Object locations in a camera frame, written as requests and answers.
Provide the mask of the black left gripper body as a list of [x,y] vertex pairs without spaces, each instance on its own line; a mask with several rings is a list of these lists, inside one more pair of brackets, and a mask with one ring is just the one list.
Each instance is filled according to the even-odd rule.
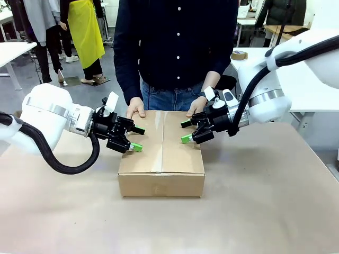
[[92,133],[102,140],[116,138],[117,133],[114,131],[115,121],[117,113],[108,112],[107,116],[104,116],[105,108],[98,107],[92,115]]

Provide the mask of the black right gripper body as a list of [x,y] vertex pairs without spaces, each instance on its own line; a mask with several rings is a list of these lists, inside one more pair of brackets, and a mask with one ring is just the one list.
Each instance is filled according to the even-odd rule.
[[226,105],[220,108],[213,108],[212,105],[208,106],[208,119],[214,131],[222,132],[228,130],[230,127],[230,118],[228,113]]

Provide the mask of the brown cardboard box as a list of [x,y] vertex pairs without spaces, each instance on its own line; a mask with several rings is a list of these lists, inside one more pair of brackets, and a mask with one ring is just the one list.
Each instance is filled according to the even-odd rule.
[[123,154],[118,170],[123,197],[201,197],[205,171],[201,148],[194,142],[183,143],[195,128],[182,128],[185,112],[147,111],[146,117],[132,117],[143,135],[128,133],[141,152]]

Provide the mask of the person left forearm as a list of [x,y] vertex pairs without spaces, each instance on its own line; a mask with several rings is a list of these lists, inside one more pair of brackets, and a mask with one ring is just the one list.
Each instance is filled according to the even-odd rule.
[[203,92],[207,87],[215,88],[220,80],[221,75],[215,71],[209,71],[203,82],[201,91]]

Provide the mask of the person right forearm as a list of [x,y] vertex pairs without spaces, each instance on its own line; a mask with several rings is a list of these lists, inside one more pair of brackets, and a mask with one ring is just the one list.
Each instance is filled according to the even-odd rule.
[[140,90],[140,74],[138,67],[138,50],[118,47],[114,49],[114,67],[117,82],[119,83],[126,104],[129,106],[134,97],[142,98]]

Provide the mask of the person left hand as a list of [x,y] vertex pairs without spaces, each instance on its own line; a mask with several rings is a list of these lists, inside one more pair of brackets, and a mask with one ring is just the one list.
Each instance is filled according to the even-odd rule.
[[199,96],[197,99],[195,99],[191,105],[189,110],[187,111],[186,116],[192,117],[193,114],[201,113],[204,110],[204,107],[207,103],[207,99],[204,96]]

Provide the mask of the person right hand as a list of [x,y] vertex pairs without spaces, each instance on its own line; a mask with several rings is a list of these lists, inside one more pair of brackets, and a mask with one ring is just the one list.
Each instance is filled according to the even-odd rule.
[[144,110],[144,103],[142,101],[142,99],[140,97],[133,97],[130,100],[127,112],[126,112],[126,117],[129,119],[132,119],[133,115],[135,113],[138,113],[138,115],[141,118],[145,118],[146,117],[146,113]]

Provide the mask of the brown packing tape roll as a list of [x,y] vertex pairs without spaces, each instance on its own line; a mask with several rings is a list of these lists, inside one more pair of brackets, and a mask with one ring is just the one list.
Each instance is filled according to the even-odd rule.
[[240,50],[235,50],[231,54],[231,59],[236,61],[242,61],[248,59],[248,53]]

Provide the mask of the person in dark shirt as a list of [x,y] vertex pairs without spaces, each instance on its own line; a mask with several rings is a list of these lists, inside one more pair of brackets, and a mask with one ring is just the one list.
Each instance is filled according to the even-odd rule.
[[146,93],[186,91],[230,64],[238,0],[120,0],[114,45],[138,50]]

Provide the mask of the person in yellow apron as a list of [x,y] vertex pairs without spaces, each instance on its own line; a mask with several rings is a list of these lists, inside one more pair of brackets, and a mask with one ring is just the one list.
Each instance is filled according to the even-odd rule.
[[100,59],[105,55],[98,19],[100,0],[60,0],[60,26],[69,30],[84,72],[84,79],[102,77]]

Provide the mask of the white plastic basket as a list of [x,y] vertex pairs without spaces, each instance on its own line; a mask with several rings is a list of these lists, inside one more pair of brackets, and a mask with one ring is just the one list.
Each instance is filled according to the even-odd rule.
[[246,19],[249,10],[250,10],[250,5],[240,6],[240,7],[238,8],[238,15],[237,15],[237,18],[238,18],[238,19]]

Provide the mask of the wooden top table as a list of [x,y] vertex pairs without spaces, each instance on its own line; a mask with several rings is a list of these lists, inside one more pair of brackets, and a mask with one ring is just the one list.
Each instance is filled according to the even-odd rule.
[[[264,28],[266,31],[269,31],[272,33],[270,46],[272,47],[276,45],[280,30],[281,30],[281,26],[280,25],[265,25]],[[279,43],[283,43],[283,42],[290,40],[291,38],[294,37],[293,35],[294,31],[298,31],[300,29],[309,30],[307,26],[286,25],[282,32],[282,36],[280,38]]]

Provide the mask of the person in grey hoodie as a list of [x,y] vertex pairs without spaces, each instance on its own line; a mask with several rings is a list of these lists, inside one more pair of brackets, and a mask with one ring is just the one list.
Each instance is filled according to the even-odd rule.
[[52,82],[49,70],[51,59],[55,73],[62,71],[59,60],[59,21],[60,8],[57,0],[23,0],[24,8],[32,29],[32,39],[37,43],[37,57],[42,81]]

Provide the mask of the person in black jacket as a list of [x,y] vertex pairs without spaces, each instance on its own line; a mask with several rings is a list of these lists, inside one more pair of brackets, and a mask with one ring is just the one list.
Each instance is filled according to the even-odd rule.
[[[255,23],[255,28],[261,28],[266,21],[266,25],[281,25],[287,0],[265,0],[259,16]],[[291,0],[289,15],[286,25],[303,26],[307,0]]]

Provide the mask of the black stand pole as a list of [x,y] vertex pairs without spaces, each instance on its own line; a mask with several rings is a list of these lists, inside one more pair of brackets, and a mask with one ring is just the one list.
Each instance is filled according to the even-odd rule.
[[289,8],[290,8],[290,4],[291,4],[291,0],[287,0],[287,4],[286,4],[286,8],[285,8],[285,13],[284,13],[284,18],[283,21],[280,25],[280,30],[279,30],[279,34],[278,34],[278,38],[276,40],[275,46],[278,46],[280,44],[281,38],[282,38],[282,34],[285,28],[285,25],[287,23],[288,20],[288,15],[289,15]]

